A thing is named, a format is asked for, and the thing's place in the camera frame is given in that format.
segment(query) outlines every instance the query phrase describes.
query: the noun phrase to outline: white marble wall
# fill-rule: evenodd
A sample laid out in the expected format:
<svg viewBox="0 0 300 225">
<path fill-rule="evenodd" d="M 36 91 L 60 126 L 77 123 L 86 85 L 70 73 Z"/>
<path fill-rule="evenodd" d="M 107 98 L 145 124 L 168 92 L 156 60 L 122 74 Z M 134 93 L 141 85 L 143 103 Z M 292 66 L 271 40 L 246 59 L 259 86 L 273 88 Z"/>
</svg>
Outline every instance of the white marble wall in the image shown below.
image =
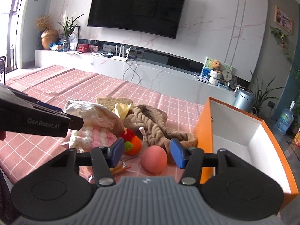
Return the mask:
<svg viewBox="0 0 300 225">
<path fill-rule="evenodd" d="M 127 43 L 204 62 L 206 56 L 234 67 L 251 80 L 263 40 L 268 0 L 185 0 L 176 39 L 112 28 L 87 27 L 92 0 L 51 0 L 54 22 L 85 13 L 80 38 Z"/>
</svg>

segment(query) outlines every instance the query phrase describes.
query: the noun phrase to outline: orange vase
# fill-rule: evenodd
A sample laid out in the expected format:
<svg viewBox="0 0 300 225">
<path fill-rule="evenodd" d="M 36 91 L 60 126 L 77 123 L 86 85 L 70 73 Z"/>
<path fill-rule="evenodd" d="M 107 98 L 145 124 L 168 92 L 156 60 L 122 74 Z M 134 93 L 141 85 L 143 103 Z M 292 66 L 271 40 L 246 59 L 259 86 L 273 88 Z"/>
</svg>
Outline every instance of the orange vase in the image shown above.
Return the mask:
<svg viewBox="0 0 300 225">
<path fill-rule="evenodd" d="M 46 30 L 42 33 L 42 46 L 44 49 L 49 50 L 49 45 L 52 42 L 56 42 L 58 38 L 58 31 L 57 30 Z"/>
</svg>

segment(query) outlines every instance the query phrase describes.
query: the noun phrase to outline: pink checkered tablecloth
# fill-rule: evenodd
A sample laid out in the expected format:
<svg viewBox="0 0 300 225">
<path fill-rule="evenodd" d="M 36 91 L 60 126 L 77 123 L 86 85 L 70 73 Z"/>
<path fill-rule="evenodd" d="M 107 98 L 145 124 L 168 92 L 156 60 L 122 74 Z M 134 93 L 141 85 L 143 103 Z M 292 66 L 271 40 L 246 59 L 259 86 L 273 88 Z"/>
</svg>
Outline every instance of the pink checkered tablecloth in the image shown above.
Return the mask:
<svg viewBox="0 0 300 225">
<path fill-rule="evenodd" d="M 168 114 L 167 127 L 191 133 L 203 110 L 202 105 L 162 95 L 125 80 L 57 65 L 12 78 L 7 85 L 60 108 L 64 108 L 70 99 L 96 102 L 97 97 L 130 98 L 134 104 L 147 104 L 165 111 Z M 63 138 L 8 132 L 5 141 L 0 141 L 1 169 L 15 184 L 63 152 L 62 143 Z M 126 164 L 131 168 L 121 176 L 153 176 L 141 167 L 139 158 L 127 160 Z M 181 174 L 182 170 L 167 165 L 159 175 L 174 176 L 178 180 Z"/>
</svg>

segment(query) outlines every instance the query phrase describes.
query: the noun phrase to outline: crocheted orange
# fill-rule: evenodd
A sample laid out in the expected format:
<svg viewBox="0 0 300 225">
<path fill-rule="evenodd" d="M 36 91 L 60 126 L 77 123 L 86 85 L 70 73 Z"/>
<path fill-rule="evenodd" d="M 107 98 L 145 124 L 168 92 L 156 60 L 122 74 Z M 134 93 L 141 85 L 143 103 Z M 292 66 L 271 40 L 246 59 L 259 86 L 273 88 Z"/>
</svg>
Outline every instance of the crocheted orange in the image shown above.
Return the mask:
<svg viewBox="0 0 300 225">
<path fill-rule="evenodd" d="M 142 149 L 142 142 L 141 140 L 137 137 L 134 136 L 131 141 L 126 141 L 125 142 L 125 154 L 134 156 L 140 153 Z"/>
</svg>

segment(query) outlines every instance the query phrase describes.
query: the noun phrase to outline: brown rope knit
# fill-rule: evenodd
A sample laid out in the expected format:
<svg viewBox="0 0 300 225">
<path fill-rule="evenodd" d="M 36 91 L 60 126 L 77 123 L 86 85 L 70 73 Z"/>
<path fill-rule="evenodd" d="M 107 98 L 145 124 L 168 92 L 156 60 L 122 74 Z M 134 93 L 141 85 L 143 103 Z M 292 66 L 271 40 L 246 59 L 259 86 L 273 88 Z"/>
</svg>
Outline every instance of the brown rope knit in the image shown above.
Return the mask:
<svg viewBox="0 0 300 225">
<path fill-rule="evenodd" d="M 197 146 L 194 135 L 177 131 L 166 127 L 167 114 L 148 105 L 139 105 L 130 110 L 128 116 L 123 119 L 125 128 L 132 131 L 139 131 L 144 127 L 149 146 L 157 145 L 162 147 L 168 154 L 168 162 L 174 163 L 170 154 L 170 140 L 177 138 L 184 147 Z"/>
</svg>

